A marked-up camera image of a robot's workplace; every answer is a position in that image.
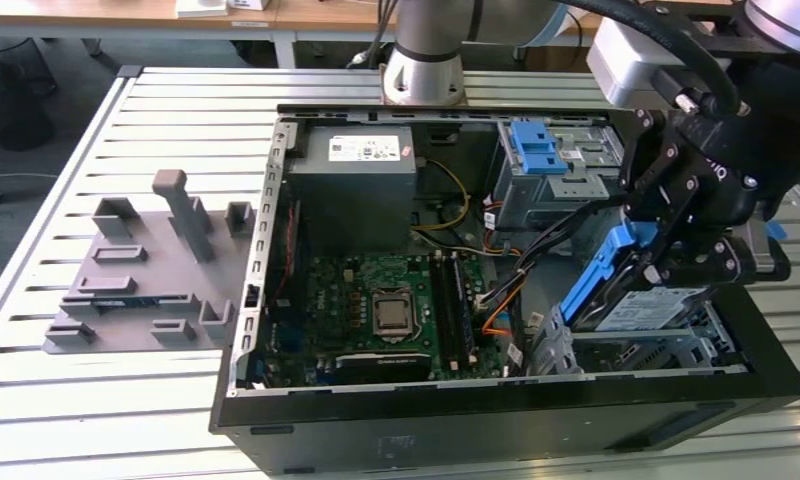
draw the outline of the metal table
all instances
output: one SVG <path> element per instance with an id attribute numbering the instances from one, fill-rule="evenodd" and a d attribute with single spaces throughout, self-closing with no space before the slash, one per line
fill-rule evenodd
<path id="1" fill-rule="evenodd" d="M 586 75 L 468 73 L 465 83 L 472 105 L 606 106 Z M 331 70 L 146 68 L 138 78 L 115 80 L 0 278 L 0 478 L 255 478 L 227 439 L 206 431 L 218 351 L 49 356 L 38 346 L 95 232 L 89 215 L 101 196 L 163 209 L 151 177 L 179 168 L 207 209 L 257 202 L 275 105 L 376 104 L 378 93 L 376 74 Z M 800 369 L 800 190 L 778 220 L 796 269 L 788 282 L 750 290 Z M 458 465 L 380 478 L 692 480 L 730 473 L 800 479 L 800 401 L 654 454 Z"/>

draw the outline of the floor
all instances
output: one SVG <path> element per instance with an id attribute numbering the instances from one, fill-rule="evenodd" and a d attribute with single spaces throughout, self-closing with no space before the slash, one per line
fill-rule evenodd
<path id="1" fill-rule="evenodd" d="M 105 40 L 103 54 L 86 55 L 75 39 L 38 40 L 38 47 L 57 79 L 59 89 L 45 99 L 43 106 L 55 125 L 55 137 L 39 148 L 14 153 L 0 149 L 0 174 L 39 173 L 57 175 L 70 156 L 86 124 L 111 84 L 119 65 L 139 64 L 171 67 L 274 67 L 269 43 L 251 44 L 243 56 L 230 42 L 189 40 Z M 302 68 L 341 68 L 363 44 L 297 44 Z M 514 70 L 521 65 L 510 57 L 509 47 L 464 48 L 462 61 L 469 70 Z M 45 177 L 0 177 L 0 272 L 49 191 Z"/>

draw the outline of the wooden desk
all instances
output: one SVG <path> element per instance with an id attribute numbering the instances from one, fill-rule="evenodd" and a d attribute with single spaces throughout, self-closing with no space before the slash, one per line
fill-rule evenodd
<path id="1" fill-rule="evenodd" d="M 584 45 L 598 23 L 594 15 L 581 19 Z M 230 9 L 203 18 L 175 18 L 174 0 L 0 0 L 0 36 L 269 40 L 279 68 L 295 68 L 294 42 L 369 42 L 374 30 L 376 0 L 271 0 L 263 11 Z M 392 39 L 389 27 L 384 40 Z M 548 43 L 576 44 L 576 28 Z"/>
<path id="2" fill-rule="evenodd" d="M 674 0 L 688 3 L 729 4 L 730 0 Z M 598 30 L 601 17 L 588 14 L 580 19 L 584 37 L 592 38 Z M 376 0 L 282 0 L 275 15 L 275 28 L 285 30 L 376 30 Z M 577 35 L 570 27 L 565 35 Z"/>
<path id="3" fill-rule="evenodd" d="M 230 9 L 223 17 L 177 18 L 174 0 L 0 0 L 0 25 L 231 29 L 231 22 L 258 22 L 271 28 L 279 3 L 263 11 Z"/>

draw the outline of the orange wire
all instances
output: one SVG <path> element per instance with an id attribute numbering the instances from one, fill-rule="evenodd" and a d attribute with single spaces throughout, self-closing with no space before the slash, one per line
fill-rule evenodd
<path id="1" fill-rule="evenodd" d="M 492 248 L 489 246 L 489 237 L 490 236 L 492 236 L 492 230 L 486 230 L 485 235 L 482 237 L 482 250 L 489 253 L 504 253 L 502 248 Z M 517 248 L 512 248 L 512 249 L 509 249 L 509 253 L 518 256 L 518 255 L 521 255 L 521 250 L 518 250 Z"/>
<path id="2" fill-rule="evenodd" d="M 504 330 L 500 330 L 496 328 L 489 328 L 489 326 L 492 325 L 492 323 L 494 323 L 494 317 L 497 317 L 497 314 L 504 311 L 504 308 L 506 308 L 506 305 L 509 305 L 509 302 L 518 294 L 518 290 L 521 290 L 521 287 L 524 287 L 524 282 L 526 282 L 526 280 L 522 280 L 521 283 L 518 284 L 518 286 L 512 290 L 512 292 L 509 292 L 509 295 L 506 295 L 506 298 L 504 299 L 501 304 L 494 309 L 494 312 L 492 312 L 492 315 L 489 315 L 489 319 L 482 324 L 482 333 L 484 334 L 486 334 L 486 335 L 509 335 Z"/>

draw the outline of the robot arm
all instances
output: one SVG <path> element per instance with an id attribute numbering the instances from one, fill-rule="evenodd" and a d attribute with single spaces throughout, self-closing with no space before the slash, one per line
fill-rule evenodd
<path id="1" fill-rule="evenodd" d="M 561 307 L 573 330 L 593 330 L 634 292 L 709 295 L 722 284 L 788 277 L 764 222 L 800 182 L 800 1 L 561 3 L 608 17 L 588 64 L 610 103 L 636 109 L 610 229 L 630 241 L 605 241 Z M 457 103 L 460 43 L 517 44 L 554 8 L 538 0 L 401 0 L 388 99 Z"/>
<path id="2" fill-rule="evenodd" d="M 562 5 L 540 0 L 400 0 L 385 97 L 398 105 L 460 103 L 462 42 L 525 45 L 564 16 Z"/>
<path id="3" fill-rule="evenodd" d="M 596 329 L 630 292 L 660 287 L 708 295 L 722 284 L 788 277 L 765 221 L 800 182 L 800 5 L 792 3 L 800 4 L 644 6 L 726 66 L 745 106 L 737 115 L 705 112 L 700 79 L 644 37 L 604 21 L 588 61 L 608 99 L 637 108 L 620 176 L 622 225 L 650 224 L 653 233 L 617 251 L 606 278 L 576 286 L 585 294 L 568 298 L 573 330 Z M 714 32 L 701 31 L 698 21 L 713 22 Z"/>

